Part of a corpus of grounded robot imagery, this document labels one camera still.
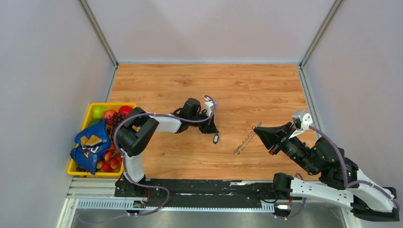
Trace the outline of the key with black tag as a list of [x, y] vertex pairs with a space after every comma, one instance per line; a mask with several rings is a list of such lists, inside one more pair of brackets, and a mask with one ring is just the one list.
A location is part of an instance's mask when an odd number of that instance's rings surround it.
[[214, 143], [214, 144], [217, 144], [217, 143], [219, 142], [219, 140], [220, 140], [219, 134], [215, 134], [215, 135], [214, 135], [214, 138], [213, 138], [213, 143]]

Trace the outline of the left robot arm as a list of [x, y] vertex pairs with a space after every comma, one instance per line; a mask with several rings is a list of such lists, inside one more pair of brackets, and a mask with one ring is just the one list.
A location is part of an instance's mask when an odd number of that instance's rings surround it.
[[155, 133], [182, 133], [197, 127], [202, 134], [213, 134], [213, 143], [219, 141], [219, 130], [214, 116], [218, 103], [205, 95], [205, 102], [189, 98], [183, 107], [170, 114], [146, 112], [136, 107], [115, 129], [113, 141], [123, 157], [123, 176], [128, 181], [127, 190], [135, 197], [146, 188], [142, 152]]

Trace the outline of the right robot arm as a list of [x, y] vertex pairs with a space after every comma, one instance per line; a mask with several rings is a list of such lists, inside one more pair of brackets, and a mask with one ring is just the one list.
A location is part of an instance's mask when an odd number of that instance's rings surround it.
[[320, 184], [276, 173], [272, 194], [280, 199], [301, 197], [321, 200], [349, 210], [355, 217], [371, 222], [398, 222], [400, 206], [393, 187], [381, 187], [349, 158], [344, 149], [310, 124], [256, 127], [269, 154], [283, 152], [308, 175], [319, 175]]

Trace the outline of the red apple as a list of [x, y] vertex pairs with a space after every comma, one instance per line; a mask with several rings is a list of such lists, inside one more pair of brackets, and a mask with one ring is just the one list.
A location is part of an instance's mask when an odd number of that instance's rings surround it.
[[119, 108], [118, 113], [123, 117], [127, 117], [133, 111], [133, 109], [134, 108], [131, 106], [124, 105]]
[[106, 110], [103, 114], [103, 120], [106, 120], [106, 124], [113, 126], [115, 124], [115, 119], [118, 116], [118, 112], [113, 110], [113, 109], [109, 109]]

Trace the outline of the purple grape bunch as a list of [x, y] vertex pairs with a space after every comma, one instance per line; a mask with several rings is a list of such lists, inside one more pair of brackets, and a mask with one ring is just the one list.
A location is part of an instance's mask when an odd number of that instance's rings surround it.
[[127, 117], [124, 113], [115, 113], [112, 117], [108, 118], [106, 123], [106, 132], [110, 139], [113, 140], [116, 127]]

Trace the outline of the small red fruits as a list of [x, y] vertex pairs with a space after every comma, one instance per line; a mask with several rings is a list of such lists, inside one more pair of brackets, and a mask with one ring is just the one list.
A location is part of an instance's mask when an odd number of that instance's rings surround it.
[[103, 157], [98, 160], [96, 171], [100, 173], [107, 173], [117, 175], [121, 173], [123, 165], [123, 157], [116, 148], [106, 150]]

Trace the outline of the green pear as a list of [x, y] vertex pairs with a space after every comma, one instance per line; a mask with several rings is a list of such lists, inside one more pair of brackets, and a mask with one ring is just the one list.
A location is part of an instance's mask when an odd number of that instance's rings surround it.
[[104, 113], [108, 110], [107, 107], [96, 105], [92, 108], [92, 117], [93, 119], [102, 120]]

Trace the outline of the blue chip bag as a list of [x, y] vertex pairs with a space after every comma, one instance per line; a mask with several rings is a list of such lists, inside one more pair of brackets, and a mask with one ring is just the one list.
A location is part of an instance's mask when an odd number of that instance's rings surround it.
[[76, 164], [92, 175], [97, 171], [98, 161], [112, 144], [106, 131], [106, 122], [104, 119], [78, 133], [75, 137], [77, 147], [70, 152]]

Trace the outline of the yellow plastic bin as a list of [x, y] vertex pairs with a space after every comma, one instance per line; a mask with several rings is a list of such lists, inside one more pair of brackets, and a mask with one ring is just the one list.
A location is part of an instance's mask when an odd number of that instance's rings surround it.
[[[128, 105], [128, 106], [131, 106], [133, 108], [136, 107], [135, 103], [92, 103], [88, 108], [88, 111], [87, 111], [87, 114], [86, 114], [86, 117], [85, 117], [85, 120], [84, 120], [84, 123], [82, 125], [82, 128], [81, 128], [80, 132], [82, 130], [84, 130], [85, 128], [87, 128], [87, 127], [89, 127], [89, 126], [91, 126], [91, 125], [93, 125], [95, 123], [98, 123], [98, 122], [103, 120], [103, 119], [102, 120], [93, 119], [93, 117], [92, 117], [92, 108], [94, 106], [96, 106], [96, 105], [104, 106], [104, 107], [107, 107], [108, 110], [113, 109], [113, 110], [115, 110], [117, 112], [118, 112], [119, 108], [121, 106], [124, 106], [124, 105]], [[114, 140], [111, 140], [111, 142], [112, 142], [112, 144], [111, 144], [110, 148], [115, 148]], [[91, 173], [89, 173], [89, 172], [85, 171], [84, 169], [82, 169], [81, 167], [79, 167], [73, 159], [70, 160], [69, 166], [67, 168], [67, 174], [69, 174], [71, 176], [118, 178], [123, 174], [123, 172], [124, 172], [124, 165], [122, 165], [121, 173], [117, 174], [117, 175], [111, 175], [111, 174], [100, 173], [100, 172], [96, 172], [95, 175], [92, 175]]]

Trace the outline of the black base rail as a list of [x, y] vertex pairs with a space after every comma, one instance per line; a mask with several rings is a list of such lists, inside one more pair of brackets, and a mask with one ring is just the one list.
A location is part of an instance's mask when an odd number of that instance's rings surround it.
[[147, 200], [150, 207], [257, 209], [263, 203], [288, 204], [271, 182], [254, 180], [145, 179], [142, 186], [126, 179], [115, 182], [114, 196]]

